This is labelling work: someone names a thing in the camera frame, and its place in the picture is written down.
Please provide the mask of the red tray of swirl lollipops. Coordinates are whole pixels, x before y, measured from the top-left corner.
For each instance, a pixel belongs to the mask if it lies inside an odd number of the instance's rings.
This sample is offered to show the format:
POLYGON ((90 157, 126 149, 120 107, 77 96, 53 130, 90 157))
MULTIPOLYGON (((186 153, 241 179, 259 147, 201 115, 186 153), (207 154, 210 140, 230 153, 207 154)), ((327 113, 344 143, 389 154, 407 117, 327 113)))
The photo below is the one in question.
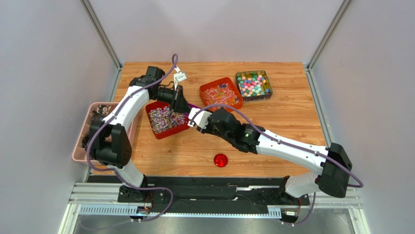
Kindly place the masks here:
POLYGON ((174 112, 167 103, 153 102, 145 107, 151 130, 156 139, 163 139, 189 129, 189 119, 174 112))

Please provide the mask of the purple plastic scoop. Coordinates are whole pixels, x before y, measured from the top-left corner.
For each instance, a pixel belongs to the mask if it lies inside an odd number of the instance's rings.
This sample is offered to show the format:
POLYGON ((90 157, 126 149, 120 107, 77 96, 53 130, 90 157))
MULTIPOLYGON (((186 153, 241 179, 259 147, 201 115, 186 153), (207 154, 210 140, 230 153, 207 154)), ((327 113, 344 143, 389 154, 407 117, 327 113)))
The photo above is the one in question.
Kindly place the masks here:
POLYGON ((197 106, 197 105, 195 105, 195 104, 191 104, 191 103, 189 103, 189 107, 192 109, 192 108, 197 108, 197 109, 201 109, 201 107, 199 107, 199 106, 197 106))

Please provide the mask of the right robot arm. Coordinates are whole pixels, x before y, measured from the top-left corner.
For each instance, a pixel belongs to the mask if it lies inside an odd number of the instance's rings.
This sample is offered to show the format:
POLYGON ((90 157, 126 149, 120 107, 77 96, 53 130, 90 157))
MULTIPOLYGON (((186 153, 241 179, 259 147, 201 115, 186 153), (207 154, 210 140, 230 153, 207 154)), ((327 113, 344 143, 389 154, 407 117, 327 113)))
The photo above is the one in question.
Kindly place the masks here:
POLYGON ((275 156, 309 169, 300 176, 284 177, 280 194, 298 198, 323 192, 344 198, 350 187, 352 163, 340 144, 332 142, 325 147, 285 138, 250 121, 241 123, 225 108, 214 112, 192 108, 189 126, 194 125, 199 132, 220 137, 240 152, 275 156))

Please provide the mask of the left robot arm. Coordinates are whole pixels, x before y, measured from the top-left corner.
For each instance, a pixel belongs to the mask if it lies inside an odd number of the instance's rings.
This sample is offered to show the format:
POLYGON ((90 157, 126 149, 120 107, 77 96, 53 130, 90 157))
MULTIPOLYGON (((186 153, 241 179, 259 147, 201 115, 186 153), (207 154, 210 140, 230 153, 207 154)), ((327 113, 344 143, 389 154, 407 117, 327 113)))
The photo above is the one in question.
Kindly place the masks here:
POLYGON ((185 72, 173 67, 173 88, 161 85, 167 74, 160 68, 149 66, 144 75, 134 78, 119 104, 103 120, 94 120, 90 125, 90 142, 86 155, 91 160, 114 171, 125 186, 145 191, 147 179, 133 163, 132 145, 127 130, 133 120, 150 100, 168 103, 170 108, 180 113, 189 113, 190 107, 183 96, 179 82, 186 80, 185 72))

